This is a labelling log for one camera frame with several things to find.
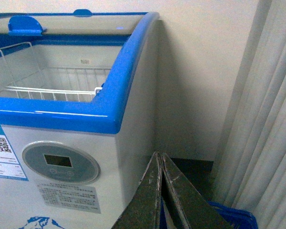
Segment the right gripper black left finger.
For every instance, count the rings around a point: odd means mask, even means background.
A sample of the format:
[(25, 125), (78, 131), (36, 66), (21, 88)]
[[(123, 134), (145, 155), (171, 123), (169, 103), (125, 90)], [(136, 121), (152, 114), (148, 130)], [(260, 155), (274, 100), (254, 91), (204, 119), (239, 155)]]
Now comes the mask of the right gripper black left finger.
[(159, 229), (162, 203), (162, 162), (153, 153), (134, 197), (112, 226), (113, 229)]

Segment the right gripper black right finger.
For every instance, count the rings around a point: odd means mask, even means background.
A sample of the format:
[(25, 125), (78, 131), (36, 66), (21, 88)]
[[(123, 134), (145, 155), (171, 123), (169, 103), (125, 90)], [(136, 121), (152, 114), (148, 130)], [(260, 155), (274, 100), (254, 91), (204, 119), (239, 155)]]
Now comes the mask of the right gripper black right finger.
[(161, 154), (162, 194), (177, 229), (231, 229), (232, 226), (202, 197), (172, 159)]

